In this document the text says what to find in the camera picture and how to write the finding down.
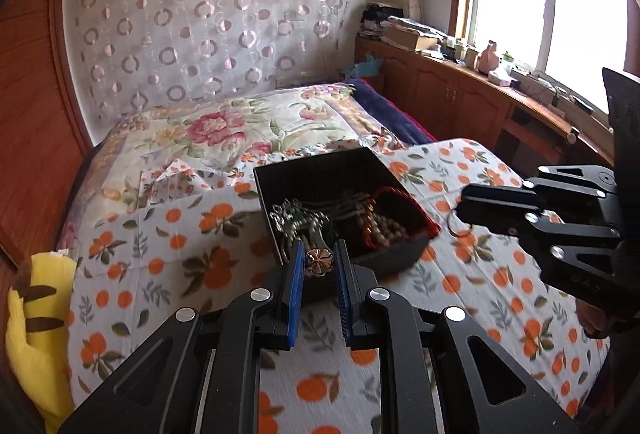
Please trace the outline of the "person's right hand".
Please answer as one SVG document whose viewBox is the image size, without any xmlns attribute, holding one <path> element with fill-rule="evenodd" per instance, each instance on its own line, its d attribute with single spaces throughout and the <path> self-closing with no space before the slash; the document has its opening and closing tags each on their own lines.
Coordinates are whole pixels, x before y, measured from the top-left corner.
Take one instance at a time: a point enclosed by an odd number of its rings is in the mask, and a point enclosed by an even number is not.
<svg viewBox="0 0 640 434">
<path fill-rule="evenodd" d="M 611 318 L 600 308 L 577 300 L 576 316 L 588 338 L 602 340 L 610 334 Z"/>
</svg>

